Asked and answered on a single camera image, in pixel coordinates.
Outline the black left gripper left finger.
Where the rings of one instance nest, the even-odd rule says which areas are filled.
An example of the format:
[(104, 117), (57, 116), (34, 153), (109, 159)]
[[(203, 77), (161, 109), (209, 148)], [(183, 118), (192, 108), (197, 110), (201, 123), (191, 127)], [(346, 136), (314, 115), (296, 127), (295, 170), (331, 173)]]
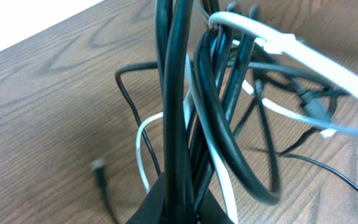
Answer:
[(166, 197), (166, 175), (162, 172), (139, 209), (126, 221), (126, 224), (159, 224), (163, 217)]

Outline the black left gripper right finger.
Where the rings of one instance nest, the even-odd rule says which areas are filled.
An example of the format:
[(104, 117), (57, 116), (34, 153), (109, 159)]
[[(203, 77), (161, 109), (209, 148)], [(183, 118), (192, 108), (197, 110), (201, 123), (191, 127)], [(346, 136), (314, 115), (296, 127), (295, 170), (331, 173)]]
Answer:
[(199, 218), (201, 224), (234, 224), (223, 211), (210, 190), (204, 196)]

